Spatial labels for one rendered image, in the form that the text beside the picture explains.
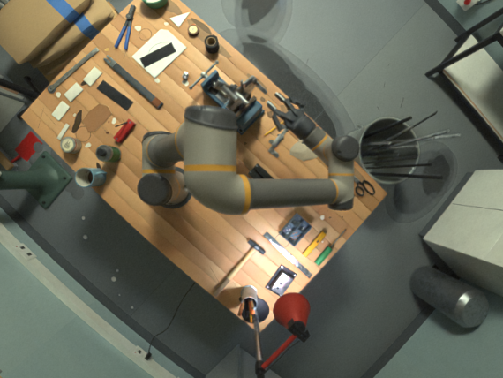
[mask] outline blue pliers handle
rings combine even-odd
[[[126,16],[126,22],[124,23],[123,29],[121,30],[121,34],[119,35],[119,37],[117,38],[117,41],[116,41],[116,46],[115,46],[116,48],[119,47],[119,44],[120,44],[121,40],[123,39],[124,33],[127,30],[126,40],[125,40],[125,44],[124,44],[124,49],[127,51],[127,48],[129,46],[129,37],[131,35],[132,18],[134,16],[135,10],[136,10],[136,6],[134,6],[134,5],[132,5],[129,8],[129,13]]]

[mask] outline red object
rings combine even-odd
[[[23,158],[23,160],[30,160],[30,157],[33,156],[35,153],[34,150],[34,144],[35,143],[40,143],[42,142],[36,137],[35,134],[32,132],[29,132],[28,135],[19,143],[19,145],[16,147],[16,152],[18,153],[19,156],[14,157],[11,162],[14,163],[19,158]]]
[[[266,362],[264,362],[264,363],[263,363],[260,367],[262,367],[264,370],[266,370],[266,369],[269,367],[269,365],[271,365],[271,364],[274,362],[274,360],[275,360],[275,359],[277,359],[277,358],[280,356],[280,354],[282,354],[283,352],[285,352],[285,350],[289,347],[289,345],[290,345],[290,344],[292,344],[292,343],[295,341],[295,339],[296,339],[296,338],[297,338],[297,336],[295,336],[295,335],[290,336],[290,337],[288,338],[288,340],[287,340],[287,341],[285,341],[285,342],[283,343],[283,345],[282,345],[282,346],[280,346],[280,347],[277,349],[277,351],[276,351],[276,352],[274,352],[274,353],[271,355],[271,357],[269,357],[269,358],[267,359],[267,361],[266,361]]]
[[[305,296],[291,292],[280,296],[280,298],[276,300],[273,314],[276,321],[284,328],[288,329],[290,321],[300,321],[304,325],[307,325],[307,318],[309,317],[310,311],[311,306]]]
[[[134,122],[128,119],[126,124],[120,128],[119,132],[114,137],[116,142],[122,143],[127,138],[127,136],[131,134],[132,129],[134,128],[135,125],[136,124]]]

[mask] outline blue tape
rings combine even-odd
[[[47,0],[47,2],[68,22],[73,23],[80,16],[68,3],[64,0]]]
[[[92,40],[99,33],[83,14],[81,14],[77,21],[75,21],[75,25],[77,25],[82,34],[90,40]]]

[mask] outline wooden workbench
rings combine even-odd
[[[67,79],[56,90],[56,93],[50,94],[45,90],[25,112],[23,118],[74,170],[94,167],[98,162],[95,151],[101,144],[117,146],[113,140],[117,131],[113,118],[116,119],[117,125],[125,122],[128,118],[136,122],[134,132],[120,146],[121,161],[104,164],[102,168],[108,172],[107,183],[94,190],[168,259],[209,292],[213,292],[214,287],[248,251],[248,238],[259,243],[266,249],[266,254],[255,253],[218,299],[230,311],[236,313],[240,288],[252,284],[258,289],[259,297],[268,303],[272,313],[274,303],[279,297],[267,290],[265,286],[280,265],[283,264],[298,273],[288,292],[301,291],[310,279],[279,254],[262,235],[269,232],[274,237],[278,236],[278,231],[295,213],[308,221],[312,225],[312,229],[297,246],[289,245],[285,239],[279,236],[277,240],[312,272],[311,279],[313,279],[334,255],[332,253],[319,267],[314,263],[314,260],[320,252],[330,242],[333,242],[343,230],[347,229],[334,250],[341,248],[365,218],[384,199],[386,193],[361,167],[356,165],[357,176],[369,180],[375,187],[376,194],[375,196],[366,194],[364,197],[356,197],[353,210],[346,212],[334,212],[329,210],[327,206],[312,206],[252,210],[246,215],[222,215],[200,205],[195,199],[191,199],[186,206],[175,210],[151,207],[141,201],[137,195],[137,184],[141,178],[141,140],[143,135],[153,131],[174,132],[184,121],[184,109],[187,106],[213,104],[203,94],[200,85],[191,91],[182,84],[183,71],[190,73],[190,82],[193,82],[218,58],[220,63],[217,68],[226,82],[238,84],[241,80],[254,75],[267,89],[267,94],[262,94],[258,90],[254,93],[264,108],[267,110],[266,102],[268,100],[279,108],[282,108],[282,104],[274,97],[274,92],[279,91],[279,88],[223,38],[219,36],[221,47],[218,56],[209,56],[206,53],[204,38],[208,34],[218,34],[179,0],[169,0],[168,9],[157,11],[147,8],[139,0],[134,0],[132,4],[137,6],[137,10],[131,29],[129,50],[124,51],[124,39],[120,48],[114,49],[116,38],[125,22],[125,15],[129,11],[129,7],[126,7],[76,56],[74,61],[63,69],[57,78],[90,50],[98,47],[100,52]],[[170,21],[171,17],[188,11],[191,14],[179,28]],[[187,31],[188,26],[193,23],[197,24],[200,29],[199,36],[196,38],[189,37]],[[136,26],[141,26],[141,31],[138,31]],[[159,29],[168,29],[187,46],[187,49],[164,70],[158,77],[159,80],[154,80],[131,56]],[[114,58],[126,71],[161,99],[164,106],[157,110],[141,97],[105,64],[103,59],[106,55]],[[58,103],[62,100],[66,101],[64,96],[58,98],[57,93],[63,94],[74,83],[81,83],[86,74],[95,66],[103,72],[100,79],[92,87],[83,86],[84,92],[69,103],[70,110],[61,122],[56,121],[51,113]],[[134,101],[129,111],[120,108],[96,89],[102,80],[106,80],[111,86]],[[78,155],[64,155],[59,146],[59,140],[56,139],[64,124],[73,125],[75,114],[79,110],[82,110],[84,118],[87,112],[99,103],[107,105],[112,116],[96,132],[79,132],[83,146],[90,143],[90,147],[83,147]],[[279,158],[275,158],[267,152],[270,146],[269,140],[277,134],[274,132],[266,137],[263,136],[274,126],[270,116],[270,112],[267,112],[244,135],[238,136],[238,173],[246,174],[258,163],[274,178],[327,178],[327,167],[321,160],[301,162],[290,155],[289,149],[297,142],[297,138],[290,132],[286,134],[283,143],[276,149]],[[65,136],[74,135],[68,131]],[[308,258],[304,257],[302,251],[322,230],[327,231],[326,239]],[[272,320],[273,316],[270,314],[261,323],[261,328],[264,328]]]

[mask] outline green bowl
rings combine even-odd
[[[164,5],[166,5],[168,3],[168,0],[154,0],[154,1],[143,0],[143,2],[149,8],[159,9],[162,8]]]

